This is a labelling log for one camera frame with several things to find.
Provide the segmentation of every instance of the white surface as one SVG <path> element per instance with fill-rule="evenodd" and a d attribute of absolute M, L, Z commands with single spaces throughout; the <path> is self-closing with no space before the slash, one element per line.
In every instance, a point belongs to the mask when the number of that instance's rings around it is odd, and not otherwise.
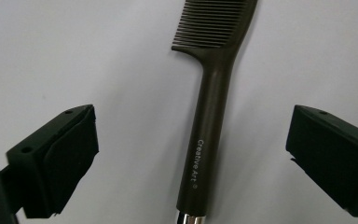
<path fill-rule="evenodd" d="M 0 168 L 94 104 L 101 152 L 63 213 L 22 224 L 173 223 L 201 69 L 170 50 L 184 1 L 0 1 Z M 208 223 L 358 223 L 293 162 L 293 106 L 358 126 L 358 0 L 260 0 L 231 79 Z"/>

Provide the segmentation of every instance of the screw hole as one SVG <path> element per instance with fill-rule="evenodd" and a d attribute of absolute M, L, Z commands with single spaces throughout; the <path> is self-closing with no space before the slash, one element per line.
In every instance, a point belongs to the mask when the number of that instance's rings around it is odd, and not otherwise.
<path fill-rule="evenodd" d="M 25 147 L 21 150 L 22 153 L 29 153 L 31 152 L 33 149 L 31 147 Z"/>

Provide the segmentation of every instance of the metal tip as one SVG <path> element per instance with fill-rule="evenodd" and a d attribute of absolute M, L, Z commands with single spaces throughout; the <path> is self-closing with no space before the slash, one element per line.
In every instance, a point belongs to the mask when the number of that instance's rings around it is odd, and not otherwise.
<path fill-rule="evenodd" d="M 192 217 L 189 214 L 182 213 L 178 211 L 175 224 L 204 224 L 205 217 Z"/>

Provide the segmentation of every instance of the comb teeth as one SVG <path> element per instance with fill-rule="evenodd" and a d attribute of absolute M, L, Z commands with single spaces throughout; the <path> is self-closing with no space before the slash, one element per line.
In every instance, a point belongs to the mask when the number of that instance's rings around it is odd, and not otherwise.
<path fill-rule="evenodd" d="M 173 45 L 216 49 L 225 46 L 241 19 L 246 0 L 186 0 Z"/>

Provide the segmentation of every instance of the black comb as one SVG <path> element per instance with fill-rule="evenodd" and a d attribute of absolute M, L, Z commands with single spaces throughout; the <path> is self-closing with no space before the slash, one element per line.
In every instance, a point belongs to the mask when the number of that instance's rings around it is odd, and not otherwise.
<path fill-rule="evenodd" d="M 177 223 L 202 223 L 208 208 L 232 66 L 256 0 L 186 0 L 172 49 L 203 67 L 199 100 L 178 197 Z"/>

